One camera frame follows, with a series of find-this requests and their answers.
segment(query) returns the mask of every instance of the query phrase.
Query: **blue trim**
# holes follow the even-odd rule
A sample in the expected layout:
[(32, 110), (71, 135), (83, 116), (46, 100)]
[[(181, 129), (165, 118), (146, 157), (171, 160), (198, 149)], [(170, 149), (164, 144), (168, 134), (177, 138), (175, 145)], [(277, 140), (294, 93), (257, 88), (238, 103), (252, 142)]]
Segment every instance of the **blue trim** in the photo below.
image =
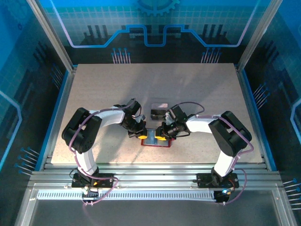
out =
[(55, 121), (56, 113), (57, 113), (57, 110), (58, 110), (58, 106), (60, 105), (60, 102), (61, 102), (61, 98), (62, 98), (62, 95), (63, 95), (63, 90), (65, 88), (68, 75), (69, 75), (69, 73), (66, 70), (66, 73), (65, 73), (62, 85), (61, 85), (61, 89), (60, 89), (60, 92), (58, 94), (58, 97), (57, 97), (57, 100), (56, 100), (56, 103), (55, 103), (55, 108), (53, 110), (53, 113), (52, 113), (52, 116), (51, 116), (51, 120), (50, 120), (48, 129), (47, 129), (47, 133), (45, 135), (43, 146), (41, 148), (41, 152), (40, 152), (40, 155), (39, 155), (39, 158), (38, 158), (38, 162), (37, 162), (36, 167), (34, 169), (35, 171), (39, 171), (39, 169), (41, 167), (41, 164), (43, 162), (43, 157), (44, 157), (44, 154), (45, 154), (45, 151), (46, 151), (46, 146), (47, 146), (47, 143), (48, 143), (48, 140), (49, 140), (50, 132), (51, 132), (51, 129), (53, 127), (53, 123)]
[(266, 136), (266, 134), (264, 132), (264, 129), (263, 129), (263, 126), (262, 126), (262, 122), (261, 122), (261, 118), (260, 118), (258, 109), (256, 107), (256, 103), (255, 103), (255, 100), (254, 100), (254, 97), (253, 97), (253, 94), (252, 94), (252, 91), (251, 91), (251, 87), (250, 87), (250, 84), (249, 84), (249, 80), (248, 80), (248, 78), (246, 76), (245, 70), (242, 71), (242, 74), (243, 74), (243, 77), (244, 77), (244, 80), (245, 80), (247, 92), (248, 92), (248, 94), (250, 96), (251, 105), (252, 105), (252, 107), (254, 109), (255, 117), (256, 117), (256, 120), (258, 122), (259, 131), (260, 131), (261, 138), (262, 138), (262, 141), (263, 141), (263, 144), (264, 144), (264, 147), (265, 147), (265, 151), (267, 153), (267, 157), (268, 157), (268, 160), (269, 160), (269, 164), (271, 166), (271, 170), (272, 171), (277, 171), (277, 167), (276, 167), (276, 164), (275, 164), (275, 161), (274, 161), (274, 158), (273, 158), (273, 154), (272, 154), (271, 148), (269, 146), (269, 142), (268, 142), (267, 136)]
[(201, 38), (200, 36), (193, 30), (193, 29), (185, 29), (185, 25), (184, 24), (169, 24), (169, 25), (165, 25), (164, 26), (164, 29), (163, 29), (163, 42), (162, 44), (149, 44), (148, 43), (148, 39), (147, 39), (147, 29), (146, 29), (146, 26), (143, 25), (143, 24), (131, 24), (131, 25), (126, 25), (126, 29), (125, 30), (118, 30), (116, 31), (110, 38), (109, 40), (107, 40), (107, 42), (104, 44), (104, 45), (82, 45), (82, 46), (78, 46), (78, 45), (74, 45), (72, 40), (71, 40), (71, 37), (70, 35), (68, 34), (67, 32), (67, 29), (62, 21), (62, 18), (61, 16), (59, 15), (54, 3), (52, 0), (50, 0), (51, 2), (51, 5), (52, 5), (52, 8), (57, 16), (57, 19), (58, 21), (60, 22), (61, 24), (61, 27), (66, 35), (66, 38), (69, 42), (69, 44), (73, 47), (73, 48), (105, 48), (107, 47), (119, 34), (121, 33), (130, 33), (130, 28), (142, 28), (143, 29), (143, 34), (144, 34), (144, 44), (145, 46), (147, 47), (163, 47), (166, 45), (166, 38), (167, 38), (167, 29), (168, 28), (171, 28), (171, 27), (177, 27), (177, 28), (180, 28), (181, 29), (181, 32), (187, 32), (187, 33), (191, 33), (200, 43), (203, 44), (204, 47), (230, 47), (230, 48), (236, 48), (240, 45), (240, 43), (242, 42), (244, 36), (245, 36), (245, 33), (250, 25), (250, 22), (252, 21), (253, 19), (253, 16), (259, 6), (259, 3), (260, 3), (261, 0), (257, 0), (257, 3), (250, 15), (250, 18), (248, 19), (247, 23), (246, 23), (246, 26), (244, 28), (244, 30), (242, 31), (242, 34), (238, 40), (238, 43), (237, 44), (229, 44), (229, 45), (224, 45), (224, 44), (206, 44)]
[(295, 113), (296, 113), (296, 108), (299, 105), (301, 105), (301, 98), (296, 103), (293, 104), (290, 120), (291, 120), (291, 124), (293, 126), (293, 129), (295, 130), (295, 133), (297, 135), (297, 138), (298, 138), (298, 140), (299, 140), (299, 142), (301, 144), (301, 134), (300, 134), (300, 132), (298, 130), (298, 127), (297, 127), (297, 124), (296, 124), (295, 120), (293, 119), (294, 116), (295, 116)]
[(20, 105), (15, 101), (15, 100), (13, 100), (12, 98), (10, 98), (8, 95), (6, 95), (5, 93), (3, 93), (1, 90), (0, 90), (0, 96), (2, 96), (2, 97), (4, 97), (12, 106), (14, 106), (15, 108), (16, 108), (16, 110), (17, 110), (17, 113), (18, 113), (18, 123), (17, 123), (17, 125), (16, 125), (16, 127), (15, 127), (15, 129), (14, 129), (14, 132), (13, 132), (13, 134), (11, 135), (11, 138), (10, 138), (10, 140), (9, 140), (9, 143), (8, 143), (8, 145), (7, 145), (7, 147), (6, 147), (6, 149), (5, 149), (5, 152), (4, 152), (4, 154), (3, 154), (3, 157), (1, 158), (1, 161), (0, 161), (0, 172), (1, 172), (1, 170), (2, 170), (2, 167), (3, 167), (3, 165), (4, 165), (4, 162), (5, 162), (5, 160), (6, 160), (6, 158), (7, 158), (7, 156), (8, 156), (8, 153), (9, 153), (9, 151), (10, 151), (10, 148), (11, 148), (11, 146), (13, 145), (13, 142), (14, 142), (14, 140), (15, 140), (15, 137), (16, 137), (16, 135), (17, 135), (17, 132), (19, 131), (19, 129), (20, 129), (20, 126), (21, 126), (21, 123), (22, 123), (22, 114), (21, 114), (21, 107), (20, 107)]

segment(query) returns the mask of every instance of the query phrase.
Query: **gear graphic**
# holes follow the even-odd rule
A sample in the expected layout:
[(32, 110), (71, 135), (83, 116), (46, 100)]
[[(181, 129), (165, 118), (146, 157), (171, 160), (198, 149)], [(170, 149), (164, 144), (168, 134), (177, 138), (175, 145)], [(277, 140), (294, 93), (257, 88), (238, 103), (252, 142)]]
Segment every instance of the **gear graphic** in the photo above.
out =
[(148, 16), (158, 14), (162, 16), (163, 13), (169, 13), (171, 9), (175, 9), (175, 5), (179, 3), (179, 0), (138, 0), (135, 5)]
[(2, 0), (0, 2), (7, 7), (17, 21), (22, 21), (27, 17), (29, 8), (26, 0)]

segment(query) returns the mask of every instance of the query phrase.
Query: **robotic arm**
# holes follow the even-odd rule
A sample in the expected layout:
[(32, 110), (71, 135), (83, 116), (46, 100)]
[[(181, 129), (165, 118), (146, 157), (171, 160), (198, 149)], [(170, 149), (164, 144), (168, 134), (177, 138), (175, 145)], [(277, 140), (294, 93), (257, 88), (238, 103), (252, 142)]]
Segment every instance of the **robotic arm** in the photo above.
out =
[[(220, 117), (226, 119), (235, 127), (248, 141), (252, 140), (250, 132), (230, 111), (226, 111)], [(220, 119), (187, 115), (176, 105), (166, 113), (166, 122), (163, 122), (156, 130), (156, 138), (161, 140), (175, 140), (180, 132), (189, 135), (192, 132), (212, 133), (221, 152), (219, 158), (212, 168), (212, 185), (218, 187), (225, 178), (228, 178), (238, 153), (247, 146), (247, 143), (235, 132), (230, 131), (226, 123)]]
[[(93, 157), (92, 146), (100, 128), (112, 124), (120, 124), (128, 130), (129, 137), (144, 138), (147, 134), (145, 121), (143, 121), (145, 116), (133, 116), (141, 108), (140, 104), (134, 99), (131, 99), (127, 105), (115, 105), (111, 109), (118, 109), (121, 107), (123, 108), (122, 110), (104, 111), (92, 116), (82, 127), (72, 143), (72, 148), (76, 150), (75, 154), (78, 165), (80, 166), (78, 167), (80, 178), (83, 178), (85, 183), (88, 182), (91, 186), (95, 184), (95, 180), (85, 174), (90, 176), (99, 176), (99, 169)], [(79, 108), (75, 112), (62, 133), (62, 138), (65, 140), (67, 145), (69, 145), (76, 130), (83, 121), (90, 114), (95, 112), (96, 111), (88, 111), (84, 108)]]
[[(140, 104), (135, 100), (130, 100), (127, 105), (115, 105), (109, 111), (88, 111), (79, 108), (62, 133), (62, 138), (69, 145), (74, 135), (79, 130), (84, 121), (85, 125), (81, 128), (71, 145), (75, 150), (77, 157), (78, 178), (75, 181), (80, 183), (72, 187), (100, 187), (98, 181), (92, 177), (112, 178), (113, 174), (101, 174), (94, 161), (92, 146), (96, 139), (98, 130), (101, 127), (111, 124), (119, 124), (128, 130), (129, 137), (140, 139), (147, 138), (147, 129), (144, 115), (134, 116), (141, 108)], [(247, 143), (231, 129), (235, 128), (241, 135), (251, 141), (252, 136), (237, 117), (230, 111), (226, 111), (218, 117), (196, 116), (192, 114), (187, 116), (178, 105), (169, 109), (165, 114), (165, 121), (156, 129), (155, 138), (159, 140), (176, 140), (178, 137), (188, 136), (192, 132), (212, 133), (221, 152), (219, 158), (211, 170), (209, 175), (201, 175), (198, 178), (198, 186), (205, 181), (206, 186), (210, 187), (229, 187), (225, 184), (229, 180), (233, 180), (233, 168), (237, 160), (239, 152), (247, 146)], [(229, 126), (223, 121), (225, 119), (230, 123)]]

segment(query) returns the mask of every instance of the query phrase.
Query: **yellow object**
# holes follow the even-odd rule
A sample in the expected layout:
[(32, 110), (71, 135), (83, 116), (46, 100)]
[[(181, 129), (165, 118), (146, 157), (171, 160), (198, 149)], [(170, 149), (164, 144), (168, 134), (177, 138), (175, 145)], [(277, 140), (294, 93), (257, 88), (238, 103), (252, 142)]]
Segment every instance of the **yellow object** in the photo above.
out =
[(155, 138), (158, 139), (158, 140), (166, 140), (165, 137), (158, 137), (158, 136), (155, 136)]
[(144, 140), (144, 139), (146, 139), (146, 138), (147, 138), (147, 136), (145, 136), (145, 135), (141, 135), (141, 136), (139, 136), (138, 138), (139, 138), (139, 139), (141, 139), (141, 140)]

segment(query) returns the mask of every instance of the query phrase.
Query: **work surface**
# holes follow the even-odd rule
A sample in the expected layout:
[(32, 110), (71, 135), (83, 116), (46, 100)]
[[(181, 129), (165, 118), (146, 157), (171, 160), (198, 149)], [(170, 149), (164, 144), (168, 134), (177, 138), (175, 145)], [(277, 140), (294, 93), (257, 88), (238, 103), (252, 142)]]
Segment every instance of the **work surface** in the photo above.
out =
[[(52, 163), (75, 163), (61, 134), (79, 107), (100, 110), (126, 104), (131, 98), (142, 106), (147, 127), (157, 128), (150, 119), (151, 104), (195, 101), (205, 107), (205, 115), (232, 111), (250, 130), (254, 152), (240, 162), (261, 162), (246, 104), (233, 64), (126, 64), (78, 65), (64, 113)], [(199, 111), (196, 105), (182, 105), (189, 115)], [(192, 133), (178, 138), (170, 148), (141, 146), (141, 140), (129, 138), (119, 125), (99, 130), (93, 154), (97, 163), (214, 163), (220, 153), (212, 136)]]

